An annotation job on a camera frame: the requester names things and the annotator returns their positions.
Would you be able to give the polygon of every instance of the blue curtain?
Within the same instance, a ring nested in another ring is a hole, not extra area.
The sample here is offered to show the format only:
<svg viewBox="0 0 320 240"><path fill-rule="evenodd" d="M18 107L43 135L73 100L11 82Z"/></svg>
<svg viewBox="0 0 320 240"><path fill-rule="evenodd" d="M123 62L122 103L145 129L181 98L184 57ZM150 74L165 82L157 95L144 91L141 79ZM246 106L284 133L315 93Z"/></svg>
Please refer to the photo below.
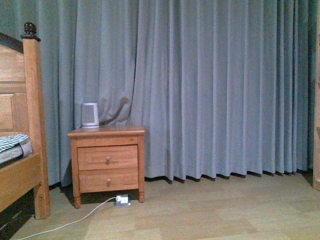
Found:
<svg viewBox="0 0 320 240"><path fill-rule="evenodd" d="M19 39L31 21L42 38L51 185L71 182L67 133L81 126L81 104L97 102L102 121L123 99L110 124L146 127L146 177L308 168L307 0L15 0L2 7L13 22L3 33Z"/></svg>

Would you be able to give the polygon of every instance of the power strip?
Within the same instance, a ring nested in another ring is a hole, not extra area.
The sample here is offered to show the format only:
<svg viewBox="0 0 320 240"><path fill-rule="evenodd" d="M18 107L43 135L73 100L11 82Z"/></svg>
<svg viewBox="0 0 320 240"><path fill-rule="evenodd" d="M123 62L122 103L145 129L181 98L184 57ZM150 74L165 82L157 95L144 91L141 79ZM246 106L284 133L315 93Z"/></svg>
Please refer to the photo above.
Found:
<svg viewBox="0 0 320 240"><path fill-rule="evenodd" d="M123 195L116 195L115 197L115 206L130 206L130 199L128 194L123 194Z"/></svg>

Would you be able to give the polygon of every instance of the white space heater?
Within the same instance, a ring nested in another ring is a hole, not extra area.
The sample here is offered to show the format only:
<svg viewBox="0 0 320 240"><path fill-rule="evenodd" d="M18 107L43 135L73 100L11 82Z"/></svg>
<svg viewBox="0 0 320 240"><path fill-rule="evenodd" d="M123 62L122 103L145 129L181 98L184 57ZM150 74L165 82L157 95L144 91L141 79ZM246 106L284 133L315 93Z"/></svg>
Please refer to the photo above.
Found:
<svg viewBox="0 0 320 240"><path fill-rule="evenodd" d="M86 102L81 106L81 127L94 129L99 127L98 107L94 102Z"/></svg>

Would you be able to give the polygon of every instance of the wooden nightstand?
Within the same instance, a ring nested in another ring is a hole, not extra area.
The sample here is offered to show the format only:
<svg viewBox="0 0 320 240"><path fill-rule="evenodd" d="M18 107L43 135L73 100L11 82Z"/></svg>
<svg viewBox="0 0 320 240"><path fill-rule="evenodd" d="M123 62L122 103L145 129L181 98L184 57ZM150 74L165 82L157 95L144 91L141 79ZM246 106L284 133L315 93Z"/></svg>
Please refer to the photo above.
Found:
<svg viewBox="0 0 320 240"><path fill-rule="evenodd" d="M81 206L81 193L139 189L145 201L143 126L79 128L68 133L74 207Z"/></svg>

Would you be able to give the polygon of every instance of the bedpost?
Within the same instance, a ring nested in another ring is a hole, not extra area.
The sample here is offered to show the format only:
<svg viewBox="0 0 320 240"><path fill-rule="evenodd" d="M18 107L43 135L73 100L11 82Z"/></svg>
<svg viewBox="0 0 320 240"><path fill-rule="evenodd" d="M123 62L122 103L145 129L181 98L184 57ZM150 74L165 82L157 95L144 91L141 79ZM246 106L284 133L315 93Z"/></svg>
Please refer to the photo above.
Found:
<svg viewBox="0 0 320 240"><path fill-rule="evenodd" d="M36 26L31 22L24 24L23 56L28 105L29 135L32 151L40 154L41 182L33 188L36 219L46 219L50 215L50 195L46 150L45 113L41 77L40 38L36 36Z"/></svg>

